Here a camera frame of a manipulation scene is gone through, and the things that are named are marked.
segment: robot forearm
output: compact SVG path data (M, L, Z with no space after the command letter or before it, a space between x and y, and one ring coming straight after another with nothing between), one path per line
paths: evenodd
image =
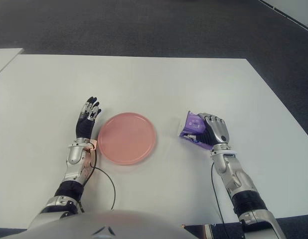
M275 217L267 210L252 179L244 172L236 153L230 150L228 144L215 145L211 157L233 203L234 212L243 224L244 232L272 228L279 239L285 239Z
M94 150L95 146L90 142L90 138L95 118L101 111L96 100L97 98L91 97L84 104L76 125L77 138L69 146L64 178L54 197L48 200L29 228L78 213L84 185L92 171L90 164L94 164L91 150Z

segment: robot finger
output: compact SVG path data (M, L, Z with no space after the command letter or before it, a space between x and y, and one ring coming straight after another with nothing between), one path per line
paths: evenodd
M87 110L88 110L88 107L90 105L90 102L93 100L93 97L90 97L86 103L83 105L82 107L82 110L81 110L81 113L80 113L80 116L79 116L79 119L82 119L84 118L86 115L87 115Z
M95 121L96 116L98 115L99 107L95 106L92 108L91 113L88 116L88 120Z
M89 99L89 104L88 104L87 111L86 111L87 116L90 114L90 112L91 112L91 110L92 110L92 108L93 108L93 104L94 104L96 101L97 101L97 98L96 98L96 97L91 97L91 98Z

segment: black rubber joint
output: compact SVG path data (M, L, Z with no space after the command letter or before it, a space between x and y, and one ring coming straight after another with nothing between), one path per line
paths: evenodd
M234 212L238 217L251 210L267 209L259 193L255 191L242 191L236 193L232 198L232 202L234 205Z
M83 190L84 188L80 183L75 181L65 181L60 184L54 196L67 196L79 202L83 194Z

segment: black fingertip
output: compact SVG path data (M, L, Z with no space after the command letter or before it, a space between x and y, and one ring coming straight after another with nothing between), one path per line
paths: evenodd
M93 96L91 96L86 102L89 102L89 103L91 103L92 102L92 100L93 100Z
M96 100L97 100L97 98L96 98L96 97L94 97L94 98L91 100L91 103L93 103L93 104L94 104L94 102L96 102Z

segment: black cable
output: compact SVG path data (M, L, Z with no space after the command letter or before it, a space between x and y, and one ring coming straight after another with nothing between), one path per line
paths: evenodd
M92 172L90 173L90 175L89 175L89 177L86 179L86 181L83 183L83 187L87 184L87 182L88 182L89 179L91 178L91 176L92 176L92 174L93 174L93 172L94 172L95 169L98 169L98 170L100 170L101 172L103 172L103 173L110 179L110 181L111 181L111 183L112 183L112 185L113 185L113 189L114 189L114 200L113 200L113 204L112 204L112 207L111 207L111 210L112 210L113 207L114 207L114 204L115 204L115 199L116 199L116 189L115 189L115 185L114 185L114 183L113 183L111 177L110 177L105 171L103 171L101 168L96 167L96 162L97 162L97 159L98 159L98 158L97 158L97 153L96 153L96 151L94 151L94 158L95 158L95 160L94 160L94 166L92 166L92 164L90 163L90 166L93 168L93 169L92 169ZM84 212L84 209L83 209L83 207L82 207L81 200L79 200L78 203L79 203L79 207L80 207L81 212Z
M93 172L94 172L94 169L95 169L95 166L96 166L96 161L97 161L97 154L96 154L96 150L94 151L94 158L95 158L95 160L94 160L94 167L92 167L93 169L92 169L92 172L90 173L90 175L89 175L89 177L86 179L86 181L83 183L83 187L86 185L86 183L89 181L89 179L91 178L91 176L92 176L92 174L93 174Z
M112 207L111 207L111 210L112 210L113 207L114 207L114 204L115 204L115 199L116 199L115 185L114 185L114 183L113 183L111 177L110 177L106 172L104 172L101 168L98 168L98 167L94 167L94 168L100 170L100 171L103 172L106 176L108 176L109 180L111 181L111 183L112 183L112 185L113 185L113 189L114 189L114 200L113 200L113 204L112 204Z
M213 167L214 167L214 163L212 164L212 167L211 167L211 170L210 170L210 175L211 175L211 178L212 178L212 185L213 185L213 190L214 190L214 194L215 194L215 198L216 198L216 202L217 202L217 207L218 207L218 210L219 210L220 217L222 219L222 223L223 223L225 233L226 233L228 239L230 239L228 232L227 232L227 229L226 229L226 226L225 226L225 223L224 223L224 218L223 218L222 212L220 211L220 207L219 207L219 203L218 203L218 198L217 198L217 194L216 194L216 190L215 190L215 186L214 186L214 180L213 180Z
M93 150L95 150L94 144L91 143L91 142L89 142L89 143L93 146ZM94 151L94 158L95 158L95 160L94 160L94 167L92 167L93 169L92 169L92 171L91 171L89 177L88 177L88 178L85 180L85 182L82 184L83 187L87 184L87 182L89 181L89 179L91 178L91 176L92 176L92 174L93 174L93 172L94 172L94 168L95 168L95 166L96 166L96 161L97 161L97 154L96 154L96 151ZM81 200L79 200L79 208L80 208L81 212L83 212L83 213L85 212L84 209L83 209L83 207L82 207Z

